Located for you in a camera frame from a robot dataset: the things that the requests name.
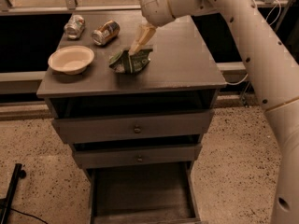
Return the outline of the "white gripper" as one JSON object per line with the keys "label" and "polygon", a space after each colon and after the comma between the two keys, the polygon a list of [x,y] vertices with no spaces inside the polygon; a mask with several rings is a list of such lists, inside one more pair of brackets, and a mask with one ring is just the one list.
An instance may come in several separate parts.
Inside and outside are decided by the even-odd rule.
{"label": "white gripper", "polygon": [[154,36],[156,27],[164,26],[176,18],[194,15],[205,8],[204,0],[140,0],[142,16],[147,23],[140,24],[129,55],[138,53]]}

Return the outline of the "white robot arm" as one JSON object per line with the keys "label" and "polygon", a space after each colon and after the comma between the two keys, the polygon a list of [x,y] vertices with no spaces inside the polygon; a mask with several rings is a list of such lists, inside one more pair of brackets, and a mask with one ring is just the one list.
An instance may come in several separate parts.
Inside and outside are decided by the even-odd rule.
{"label": "white robot arm", "polygon": [[138,0],[147,20],[131,55],[157,28],[185,15],[220,12],[282,155],[271,224],[299,224],[299,65],[252,0]]}

